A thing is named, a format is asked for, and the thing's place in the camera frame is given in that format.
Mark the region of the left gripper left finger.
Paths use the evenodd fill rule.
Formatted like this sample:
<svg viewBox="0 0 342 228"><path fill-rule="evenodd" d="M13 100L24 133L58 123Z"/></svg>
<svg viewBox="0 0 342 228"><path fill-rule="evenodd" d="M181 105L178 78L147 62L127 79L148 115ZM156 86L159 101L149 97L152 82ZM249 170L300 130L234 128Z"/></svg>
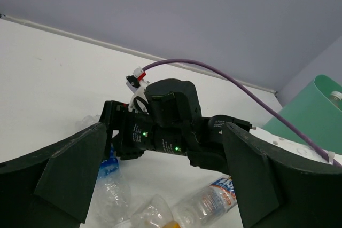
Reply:
<svg viewBox="0 0 342 228"><path fill-rule="evenodd" d="M106 145L96 123L1 163L1 227L80 227L86 221Z"/></svg>

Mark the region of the blue label clear bottle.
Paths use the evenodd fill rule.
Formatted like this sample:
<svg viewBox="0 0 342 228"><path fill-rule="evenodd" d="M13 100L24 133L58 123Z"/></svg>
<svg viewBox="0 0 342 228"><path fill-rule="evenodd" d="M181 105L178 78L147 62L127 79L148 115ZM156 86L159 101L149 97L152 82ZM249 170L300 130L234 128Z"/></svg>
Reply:
<svg viewBox="0 0 342 228"><path fill-rule="evenodd" d="M115 149L100 164L90 204L92 217L102 226L112 227L128 218L131 189L124 178Z"/></svg>

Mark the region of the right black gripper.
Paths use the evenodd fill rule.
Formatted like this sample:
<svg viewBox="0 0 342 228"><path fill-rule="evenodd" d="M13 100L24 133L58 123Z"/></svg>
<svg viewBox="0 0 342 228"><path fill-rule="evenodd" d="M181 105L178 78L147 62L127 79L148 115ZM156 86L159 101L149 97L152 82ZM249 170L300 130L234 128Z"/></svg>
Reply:
<svg viewBox="0 0 342 228"><path fill-rule="evenodd" d="M228 174L223 147L226 115L203 117L195 85L190 81L165 79L145 89L149 112L135 113L128 104L104 102L99 122L106 125L104 159L136 159L145 151L186 156L190 164Z"/></svg>

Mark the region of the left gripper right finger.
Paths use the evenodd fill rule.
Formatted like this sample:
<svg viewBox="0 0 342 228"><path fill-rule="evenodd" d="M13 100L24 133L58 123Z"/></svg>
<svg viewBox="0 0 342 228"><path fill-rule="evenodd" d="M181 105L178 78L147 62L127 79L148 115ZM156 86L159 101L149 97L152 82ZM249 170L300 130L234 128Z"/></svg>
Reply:
<svg viewBox="0 0 342 228"><path fill-rule="evenodd" d="M223 146L243 227L341 227L341 168L228 123Z"/></svg>

